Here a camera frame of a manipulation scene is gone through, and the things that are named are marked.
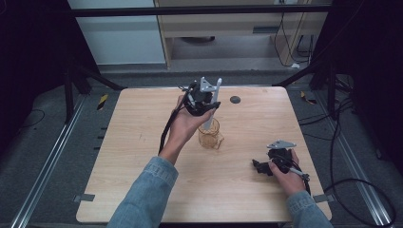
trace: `wall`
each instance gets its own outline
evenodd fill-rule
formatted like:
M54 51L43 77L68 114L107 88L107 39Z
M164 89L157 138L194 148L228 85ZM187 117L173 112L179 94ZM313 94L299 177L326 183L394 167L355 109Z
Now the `wall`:
M68 0L72 9L154 7L152 0ZM164 64L156 16L77 18L98 66Z

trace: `wooden table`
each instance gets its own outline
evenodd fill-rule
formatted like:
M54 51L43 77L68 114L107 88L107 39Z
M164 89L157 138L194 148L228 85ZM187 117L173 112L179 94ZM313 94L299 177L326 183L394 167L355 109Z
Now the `wooden table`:
M122 91L91 173L77 219L108 222L132 182L158 154L163 128L182 95L178 88ZM239 96L239 104L230 98ZM224 137L219 149L201 147L196 133L176 163L180 173L163 222L290 221L276 178L258 174L252 159L267 162L266 145L296 143L301 169L310 175L313 195L322 194L308 148L287 91L282 87L222 87L215 118ZM327 202L319 204L330 219Z

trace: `denim jacket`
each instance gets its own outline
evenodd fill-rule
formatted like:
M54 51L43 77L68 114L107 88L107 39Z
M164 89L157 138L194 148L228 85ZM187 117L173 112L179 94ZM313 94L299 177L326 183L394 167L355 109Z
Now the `denim jacket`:
M159 227L178 171L169 161L154 157L133 182L107 227ZM295 227L333 227L307 192L287 200Z

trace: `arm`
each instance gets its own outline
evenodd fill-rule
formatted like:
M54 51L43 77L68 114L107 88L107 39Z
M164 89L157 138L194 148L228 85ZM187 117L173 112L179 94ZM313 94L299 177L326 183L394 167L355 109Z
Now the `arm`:
M293 161L298 163L294 149L292 155ZM296 227L333 227L308 192L305 191L305 185L299 175L293 172L283 174L272 162L269 162L269 167L288 196L287 207Z
M124 200L113 214L108 227L158 227L169 195L178 177L174 164L196 129L206 122L214 110L193 117L182 109L169 131L168 141L158 157L154 157L133 182Z

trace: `transparent glass mug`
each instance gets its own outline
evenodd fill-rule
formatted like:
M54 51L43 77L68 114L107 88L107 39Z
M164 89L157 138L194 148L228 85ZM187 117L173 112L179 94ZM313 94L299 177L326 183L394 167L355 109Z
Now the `transparent glass mug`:
M210 128L204 129L203 124L199 127L199 143L207 149L218 149L224 137L220 133L220 123L213 118Z

